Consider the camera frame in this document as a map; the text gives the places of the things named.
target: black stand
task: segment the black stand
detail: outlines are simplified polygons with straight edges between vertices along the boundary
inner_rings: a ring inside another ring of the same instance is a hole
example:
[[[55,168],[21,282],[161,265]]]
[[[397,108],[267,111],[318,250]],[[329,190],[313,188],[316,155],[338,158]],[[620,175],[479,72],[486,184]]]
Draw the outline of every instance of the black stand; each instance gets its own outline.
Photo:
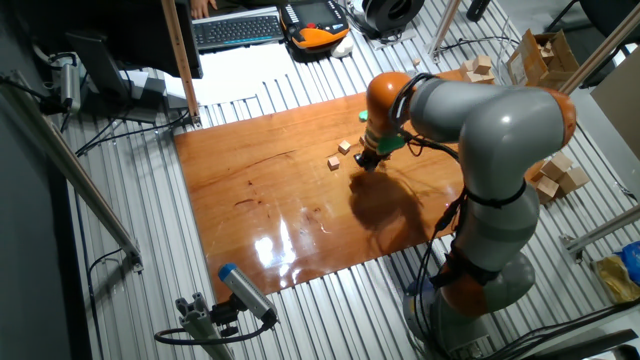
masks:
[[[139,88],[122,79],[116,60],[107,48],[106,36],[86,31],[67,33],[67,39],[78,53],[99,93],[85,87],[82,93],[83,113],[103,118],[123,118],[155,123],[162,111],[165,84],[163,80],[147,79],[142,94]]]

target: monitor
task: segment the monitor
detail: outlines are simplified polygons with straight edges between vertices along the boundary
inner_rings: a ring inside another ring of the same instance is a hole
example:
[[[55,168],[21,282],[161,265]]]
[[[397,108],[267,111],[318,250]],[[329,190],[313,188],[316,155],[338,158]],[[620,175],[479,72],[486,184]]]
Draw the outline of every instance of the monitor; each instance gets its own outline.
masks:
[[[132,104],[131,84],[118,70],[151,67],[180,76],[160,0],[13,0],[13,5],[25,32],[45,53],[78,54],[102,98],[90,102],[95,106],[87,112],[94,115],[116,116],[123,109],[130,114],[139,106]],[[202,78],[189,0],[175,5],[191,76]]]

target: wooden tabletop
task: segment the wooden tabletop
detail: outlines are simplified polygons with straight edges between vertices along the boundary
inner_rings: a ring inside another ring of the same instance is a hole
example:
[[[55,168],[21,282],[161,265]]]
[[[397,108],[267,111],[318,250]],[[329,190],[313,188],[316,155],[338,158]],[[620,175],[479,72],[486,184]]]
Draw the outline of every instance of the wooden tabletop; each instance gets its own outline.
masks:
[[[460,168],[405,147],[364,173],[353,155],[365,109],[357,94],[176,136],[218,301],[230,294],[217,276],[229,262],[271,293],[427,241],[462,189]]]

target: wooden block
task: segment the wooden block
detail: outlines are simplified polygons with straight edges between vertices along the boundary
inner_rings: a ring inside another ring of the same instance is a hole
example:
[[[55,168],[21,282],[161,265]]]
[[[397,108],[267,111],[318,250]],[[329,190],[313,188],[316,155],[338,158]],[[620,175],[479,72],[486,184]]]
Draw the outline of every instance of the wooden block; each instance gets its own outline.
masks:
[[[543,49],[542,51],[540,51],[540,56],[542,56],[542,60],[547,65],[549,65],[551,61],[553,61],[553,59],[555,59],[555,55],[551,50],[547,51],[546,49]]]
[[[329,170],[334,171],[338,170],[340,167],[340,160],[338,160],[337,156],[332,156],[327,160],[327,165],[329,166]]]
[[[473,61],[473,72],[480,75],[487,75],[491,70],[491,58],[487,55],[478,55]]]
[[[338,145],[338,151],[340,151],[342,155],[347,155],[349,149],[351,149],[351,144],[349,144],[347,140],[343,140],[340,145]]]
[[[562,195],[564,196],[572,191],[578,190],[589,181],[590,180],[587,176],[587,173],[585,173],[584,170],[582,170],[582,168],[578,166],[564,173],[560,177],[560,180],[558,180],[558,185],[560,185],[560,190],[562,191]]]
[[[542,179],[542,177],[544,176],[544,174],[542,173],[542,171],[538,171],[537,173],[533,174],[533,176],[531,176],[531,181],[532,182],[538,182],[540,181],[540,179]]]
[[[495,76],[493,76],[493,72],[491,72],[491,70],[489,70],[487,75],[480,76],[482,76],[482,80],[478,81],[480,84],[493,84],[493,80],[495,79]]]
[[[544,165],[544,160],[540,160],[537,163],[533,164],[527,170],[527,172],[524,173],[524,179],[530,182],[531,185],[534,185],[534,187],[536,182],[538,182],[538,180],[540,180],[542,175],[544,175],[540,173],[540,169],[542,169],[542,165]]]
[[[477,83],[477,82],[481,82],[482,81],[482,75],[475,74],[474,72],[469,71],[468,73],[464,74],[464,78],[463,79],[466,82]]]
[[[573,164],[573,161],[566,157],[563,153],[558,151],[551,160],[542,165],[542,171],[549,179],[557,181],[560,177],[569,170]]]
[[[556,196],[556,192],[558,191],[558,183],[549,179],[546,176],[543,176],[538,180],[535,185],[536,192],[538,193],[538,198],[540,199],[540,204],[546,204]]]
[[[468,72],[473,72],[473,60],[467,60],[460,64],[460,75],[464,75]]]

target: black keyboard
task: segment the black keyboard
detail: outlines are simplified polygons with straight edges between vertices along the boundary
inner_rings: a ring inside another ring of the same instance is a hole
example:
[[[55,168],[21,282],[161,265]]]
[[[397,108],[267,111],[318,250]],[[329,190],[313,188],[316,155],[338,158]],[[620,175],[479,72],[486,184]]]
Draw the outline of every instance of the black keyboard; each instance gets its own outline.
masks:
[[[255,16],[193,24],[200,52],[284,39],[277,16]]]

